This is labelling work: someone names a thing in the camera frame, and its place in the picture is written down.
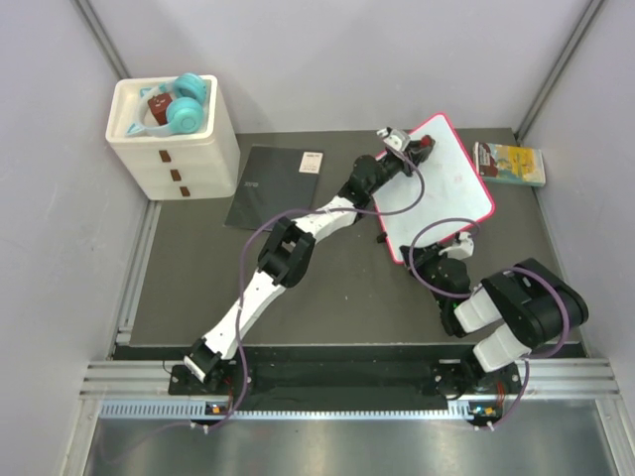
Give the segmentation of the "black notebook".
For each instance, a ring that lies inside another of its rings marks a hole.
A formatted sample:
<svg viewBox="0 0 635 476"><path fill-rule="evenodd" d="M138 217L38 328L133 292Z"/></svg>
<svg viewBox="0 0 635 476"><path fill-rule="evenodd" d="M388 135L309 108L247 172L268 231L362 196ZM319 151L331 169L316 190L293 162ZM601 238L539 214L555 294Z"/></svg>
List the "black notebook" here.
<svg viewBox="0 0 635 476"><path fill-rule="evenodd" d="M310 208L322 160L322 151L252 147L225 225L255 230L279 213Z"/></svg>

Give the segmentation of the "pink framed whiteboard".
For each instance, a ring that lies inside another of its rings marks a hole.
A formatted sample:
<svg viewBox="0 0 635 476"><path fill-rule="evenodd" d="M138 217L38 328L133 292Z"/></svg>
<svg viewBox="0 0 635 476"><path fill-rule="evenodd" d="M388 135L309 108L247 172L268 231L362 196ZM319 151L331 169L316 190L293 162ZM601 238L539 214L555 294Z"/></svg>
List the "pink framed whiteboard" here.
<svg viewBox="0 0 635 476"><path fill-rule="evenodd" d="M429 158L420 164L424 182L399 174L374 194L376 209L385 213L414 207L395 216L382 215L386 244L394 263L401 265L402 246L409 246L426 226L445 218L452 223L437 225L418 238L426 247L443 241L467 227L462 220L482 222L495 211L495 202L478 175L466 148L448 117L440 112L410 132L414 139L429 135L435 140Z"/></svg>

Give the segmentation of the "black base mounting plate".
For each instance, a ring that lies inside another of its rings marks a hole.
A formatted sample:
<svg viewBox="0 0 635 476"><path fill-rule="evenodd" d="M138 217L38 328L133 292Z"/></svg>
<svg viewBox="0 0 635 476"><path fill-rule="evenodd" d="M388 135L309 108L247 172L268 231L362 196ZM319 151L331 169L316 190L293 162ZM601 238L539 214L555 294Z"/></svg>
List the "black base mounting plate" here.
<svg viewBox="0 0 635 476"><path fill-rule="evenodd" d="M521 388L508 365L473 381L458 345L248 346L246 359L221 362L219 377L201 383L183 365L172 370L172 396L240 399L243 411L440 410L462 396L489 403Z"/></svg>

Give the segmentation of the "white drawer unit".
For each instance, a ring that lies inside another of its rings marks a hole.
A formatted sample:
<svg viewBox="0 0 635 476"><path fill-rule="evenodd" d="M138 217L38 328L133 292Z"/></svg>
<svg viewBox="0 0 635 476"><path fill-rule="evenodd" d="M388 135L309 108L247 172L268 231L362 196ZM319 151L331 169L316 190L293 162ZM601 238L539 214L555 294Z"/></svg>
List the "white drawer unit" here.
<svg viewBox="0 0 635 476"><path fill-rule="evenodd" d="M224 198L237 188L240 150L217 77L199 76L207 88L201 127L165 138L127 137L126 131L140 96L177 76L122 79L115 86L105 138L151 200ZM145 124L160 126L150 110Z"/></svg>

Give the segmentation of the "yellow green book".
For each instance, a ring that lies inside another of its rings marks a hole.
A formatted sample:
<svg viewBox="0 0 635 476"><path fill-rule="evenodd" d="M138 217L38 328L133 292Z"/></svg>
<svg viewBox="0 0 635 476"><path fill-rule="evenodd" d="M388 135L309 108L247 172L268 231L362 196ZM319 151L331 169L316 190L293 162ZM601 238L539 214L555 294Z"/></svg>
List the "yellow green book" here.
<svg viewBox="0 0 635 476"><path fill-rule="evenodd" d="M546 184L543 153L539 149L476 142L476 171L485 181L541 187Z"/></svg>

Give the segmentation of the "teal cat ear headphones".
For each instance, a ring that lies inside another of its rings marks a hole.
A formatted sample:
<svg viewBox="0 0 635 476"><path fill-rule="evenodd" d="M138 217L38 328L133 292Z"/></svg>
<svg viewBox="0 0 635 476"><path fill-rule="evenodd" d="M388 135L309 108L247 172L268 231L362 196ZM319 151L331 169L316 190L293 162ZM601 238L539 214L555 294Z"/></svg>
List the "teal cat ear headphones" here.
<svg viewBox="0 0 635 476"><path fill-rule="evenodd" d="M146 113L150 110L150 101L162 94L168 94L174 99L167 105L167 123L160 126L147 126ZM127 137L138 137L143 134L165 138L173 135L196 133L203 122L203 104L206 99L207 88L205 81L197 74L187 72L175 80L160 83L147 89L135 111L135 120L126 131Z"/></svg>

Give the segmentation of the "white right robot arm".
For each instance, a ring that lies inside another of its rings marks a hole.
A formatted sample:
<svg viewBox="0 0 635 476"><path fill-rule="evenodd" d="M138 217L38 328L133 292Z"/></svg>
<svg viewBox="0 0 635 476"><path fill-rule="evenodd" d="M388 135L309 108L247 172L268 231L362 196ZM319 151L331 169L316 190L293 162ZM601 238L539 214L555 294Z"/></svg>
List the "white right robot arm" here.
<svg viewBox="0 0 635 476"><path fill-rule="evenodd" d="M483 393L499 370L586 323L582 296L534 258L495 273L473 287L459 245L402 246L404 264L432 292L444 331L464 337L492 323L494 332L460 359L465 385Z"/></svg>

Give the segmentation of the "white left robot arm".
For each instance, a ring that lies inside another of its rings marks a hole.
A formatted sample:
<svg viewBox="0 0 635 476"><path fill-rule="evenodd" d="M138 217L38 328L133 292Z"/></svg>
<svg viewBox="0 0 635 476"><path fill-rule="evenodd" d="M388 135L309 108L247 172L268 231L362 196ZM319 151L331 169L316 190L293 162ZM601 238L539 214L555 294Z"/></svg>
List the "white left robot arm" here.
<svg viewBox="0 0 635 476"><path fill-rule="evenodd" d="M420 192L407 206L387 211L394 216L413 209L424 197L425 181L419 166L432 153L436 141L429 135L421 139L401 130L385 128L378 132L385 154L377 159L358 157L348 180L338 193L316 210L291 209L272 217L255 233L270 228L258 254L255 272L245 281L245 258L239 259L239 297L230 311L203 337L184 358L190 380L204 393L214 393L224 384L222 361L232 359L242 338L264 309L286 290L296 286L306 274L314 248L336 231L355 224L364 215L379 213L369 209L373 195L394 177L415 176Z"/></svg>

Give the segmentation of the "brown cube toy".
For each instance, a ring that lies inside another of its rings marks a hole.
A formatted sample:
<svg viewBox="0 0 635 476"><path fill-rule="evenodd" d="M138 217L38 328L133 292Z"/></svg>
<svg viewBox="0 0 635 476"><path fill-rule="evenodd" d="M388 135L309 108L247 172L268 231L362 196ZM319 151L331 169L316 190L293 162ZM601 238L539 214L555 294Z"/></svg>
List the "brown cube toy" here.
<svg viewBox="0 0 635 476"><path fill-rule="evenodd" d="M168 92L154 95L147 100L150 113L158 125L164 126L168 123L167 111L172 102L173 97Z"/></svg>

